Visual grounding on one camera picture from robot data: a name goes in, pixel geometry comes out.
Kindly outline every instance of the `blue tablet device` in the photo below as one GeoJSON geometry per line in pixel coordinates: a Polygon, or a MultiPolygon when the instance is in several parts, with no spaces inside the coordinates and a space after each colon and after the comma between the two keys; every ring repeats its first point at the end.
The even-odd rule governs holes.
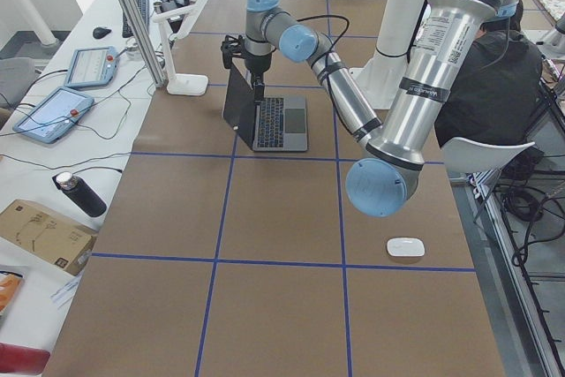
{"type": "Polygon", "coordinates": [[[13,127],[42,143],[63,137],[94,103],[94,98],[69,87],[58,87],[13,127]]]}
{"type": "Polygon", "coordinates": [[[106,86],[114,77],[116,65],[117,51],[112,47],[77,49],[64,85],[71,88],[106,86]]]}

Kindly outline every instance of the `black keyboard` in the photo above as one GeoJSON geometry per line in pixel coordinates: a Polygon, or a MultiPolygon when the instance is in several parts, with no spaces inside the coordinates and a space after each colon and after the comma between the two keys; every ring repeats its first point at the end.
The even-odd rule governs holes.
{"type": "MultiPolygon", "coordinates": [[[[149,17],[151,16],[151,11],[149,10],[149,0],[135,0],[135,3],[138,5],[139,13],[141,13],[141,19],[143,19],[143,23],[149,30],[149,17]]],[[[133,31],[130,27],[130,24],[127,22],[127,17],[125,14],[122,17],[123,25],[122,25],[122,37],[132,37],[133,31]]]]}
{"type": "Polygon", "coordinates": [[[257,147],[283,147],[283,98],[263,99],[258,119],[257,147]]]}

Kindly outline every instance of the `white table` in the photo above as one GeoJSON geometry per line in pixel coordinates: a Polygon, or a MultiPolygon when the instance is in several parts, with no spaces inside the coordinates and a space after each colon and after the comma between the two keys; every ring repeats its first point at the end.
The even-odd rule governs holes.
{"type": "MultiPolygon", "coordinates": [[[[68,38],[54,55],[44,74],[67,69],[75,49],[114,46],[117,51],[124,48],[121,35],[122,10],[117,0],[95,0],[68,38]],[[96,26],[107,26],[112,32],[96,40],[92,31],[96,26]]],[[[160,44],[158,29],[151,25],[150,38],[157,48],[160,44]]],[[[142,60],[132,60],[127,55],[119,58],[115,78],[106,87],[89,90],[95,99],[95,106],[79,122],[95,128],[105,137],[114,134],[128,101],[131,103],[127,118],[116,136],[105,140],[87,128],[74,127],[53,145],[35,142],[23,135],[14,134],[0,137],[0,155],[10,155],[24,161],[38,162],[50,167],[73,164],[89,158],[128,153],[137,136],[147,112],[154,85],[146,69],[121,90],[104,100],[138,70],[144,66],[142,60]]],[[[37,82],[23,102],[37,104],[53,89],[64,82],[64,73],[54,74],[37,82]]],[[[12,126],[22,117],[14,112],[0,134],[11,133],[12,126]]],[[[122,169],[128,155],[88,162],[64,170],[76,171],[91,166],[105,166],[122,169]]],[[[74,220],[98,230],[105,215],[91,218],[76,207],[54,186],[51,177],[61,170],[46,170],[32,164],[16,162],[8,158],[0,161],[0,210],[4,210],[15,199],[34,200],[74,220]]],[[[80,174],[88,184],[109,205],[117,188],[121,174],[114,170],[88,170],[80,174]]],[[[10,242],[0,238],[0,265],[16,266],[25,273],[25,281],[19,288],[4,322],[0,325],[0,342],[26,345],[51,351],[57,340],[64,318],[71,302],[57,307],[49,296],[72,279],[72,275],[40,260],[10,242]]]]}

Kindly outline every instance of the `black bottle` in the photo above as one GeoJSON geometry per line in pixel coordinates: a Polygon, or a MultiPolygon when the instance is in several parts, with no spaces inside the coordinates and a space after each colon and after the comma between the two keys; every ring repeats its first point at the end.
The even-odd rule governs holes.
{"type": "Polygon", "coordinates": [[[71,172],[62,172],[56,176],[55,181],[61,191],[88,215],[96,217],[106,212],[104,201],[82,178],[71,172]]]}

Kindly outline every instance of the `red cylinder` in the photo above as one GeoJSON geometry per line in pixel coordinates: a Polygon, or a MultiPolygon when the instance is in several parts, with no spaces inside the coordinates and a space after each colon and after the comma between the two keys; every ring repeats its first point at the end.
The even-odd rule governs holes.
{"type": "Polygon", "coordinates": [[[0,373],[43,373],[51,354],[43,349],[0,343],[0,373]]]}

